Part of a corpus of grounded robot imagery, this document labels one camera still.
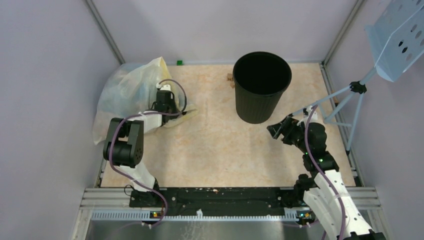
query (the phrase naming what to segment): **black trash can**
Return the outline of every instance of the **black trash can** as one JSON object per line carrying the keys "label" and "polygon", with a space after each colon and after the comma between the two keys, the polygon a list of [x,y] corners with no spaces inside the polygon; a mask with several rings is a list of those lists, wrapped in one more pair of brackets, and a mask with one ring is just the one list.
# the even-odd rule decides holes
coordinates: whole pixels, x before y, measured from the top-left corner
{"label": "black trash can", "polygon": [[250,124],[271,117],[281,95],[292,81],[292,70],[284,59],[264,51],[242,56],[234,65],[235,110]]}

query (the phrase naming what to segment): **white plastic bag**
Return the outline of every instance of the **white plastic bag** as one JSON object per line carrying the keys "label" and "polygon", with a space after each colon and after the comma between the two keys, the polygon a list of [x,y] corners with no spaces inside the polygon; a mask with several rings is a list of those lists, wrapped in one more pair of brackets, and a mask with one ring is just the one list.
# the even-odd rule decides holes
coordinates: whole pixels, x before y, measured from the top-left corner
{"label": "white plastic bag", "polygon": [[[171,75],[162,57],[156,58],[146,65],[139,63],[121,65],[109,77],[101,92],[92,131],[94,143],[97,145],[106,139],[112,118],[125,118],[149,109],[156,100],[156,83],[170,78]],[[171,85],[176,106],[181,110],[184,107],[183,92],[173,82],[167,81],[166,84]],[[185,111],[195,109],[194,105],[187,104]],[[175,121],[168,123],[164,127],[178,124]]]}

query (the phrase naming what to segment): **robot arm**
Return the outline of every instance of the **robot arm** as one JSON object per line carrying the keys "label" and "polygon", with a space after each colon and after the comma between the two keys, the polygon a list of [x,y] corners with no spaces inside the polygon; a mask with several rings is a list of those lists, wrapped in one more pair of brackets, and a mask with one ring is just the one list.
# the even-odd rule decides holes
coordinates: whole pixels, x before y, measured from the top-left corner
{"label": "robot arm", "polygon": [[311,107],[304,109],[305,116],[300,121],[294,119],[292,115],[288,115],[281,122],[267,127],[274,139],[283,135],[281,140],[284,144],[295,145],[304,153],[303,165],[312,177],[308,177],[306,174],[299,176],[299,180],[294,186],[296,200],[303,201],[310,207],[331,239],[337,239],[342,227],[342,208],[338,200],[340,198],[344,205],[344,217],[346,218],[343,233],[345,240],[385,240],[386,238],[381,232],[374,233],[373,228],[355,206],[343,183],[339,166],[333,156],[326,151],[327,134],[325,127],[318,123],[315,112],[308,127],[308,145],[311,154],[317,159],[317,165],[337,190],[337,195],[324,176],[312,164],[305,145],[305,122],[310,112]]}
{"label": "robot arm", "polygon": [[[143,113],[139,112],[140,116],[133,117],[122,125],[118,132],[119,139],[115,141],[112,153],[113,165],[116,168],[150,189],[154,188],[157,181],[142,162],[144,134],[163,126],[169,120],[177,118],[177,116],[147,113],[178,113],[171,86],[166,84],[163,86],[157,85],[156,87],[156,101],[152,105],[152,110],[147,110]],[[112,138],[122,120],[122,118],[113,118],[110,121],[103,147],[103,157],[106,160],[109,160]],[[133,186],[139,192],[147,192],[145,188],[138,184],[133,184]]]}

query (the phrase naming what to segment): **table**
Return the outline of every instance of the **table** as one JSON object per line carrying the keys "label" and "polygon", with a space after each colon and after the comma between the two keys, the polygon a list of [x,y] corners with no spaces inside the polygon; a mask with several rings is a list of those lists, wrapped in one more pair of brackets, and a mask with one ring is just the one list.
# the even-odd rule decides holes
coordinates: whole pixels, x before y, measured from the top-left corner
{"label": "table", "polygon": [[[308,173],[303,166],[303,153],[272,139],[266,129],[327,95],[318,63],[293,63],[290,67],[291,84],[272,116],[264,123],[249,124],[237,115],[235,90],[227,81],[233,65],[169,66],[173,79],[182,84],[188,101],[197,105],[199,114],[144,136],[142,161],[159,185],[292,187],[299,174]],[[327,113],[332,110],[330,102],[322,106]],[[332,124],[325,128],[327,150],[340,167],[345,184],[354,186],[339,129]],[[123,187],[129,182],[106,165],[102,187]]]}

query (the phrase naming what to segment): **gray wall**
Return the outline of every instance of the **gray wall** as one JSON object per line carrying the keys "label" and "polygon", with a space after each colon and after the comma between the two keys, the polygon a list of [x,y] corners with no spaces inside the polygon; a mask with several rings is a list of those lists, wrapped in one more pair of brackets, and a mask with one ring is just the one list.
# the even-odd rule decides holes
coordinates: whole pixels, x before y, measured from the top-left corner
{"label": "gray wall", "polygon": [[[389,1],[367,1],[331,60],[336,89],[360,80],[374,65],[364,26]],[[424,56],[397,82],[374,77],[366,86],[353,149],[368,186],[375,186],[394,239],[422,239],[424,214]],[[356,101],[343,109],[353,119]]]}
{"label": "gray wall", "polygon": [[101,147],[92,124],[118,67],[81,0],[0,3],[0,239],[69,239]]}
{"label": "gray wall", "polygon": [[127,62],[235,63],[253,51],[325,58],[355,0],[94,0]]}

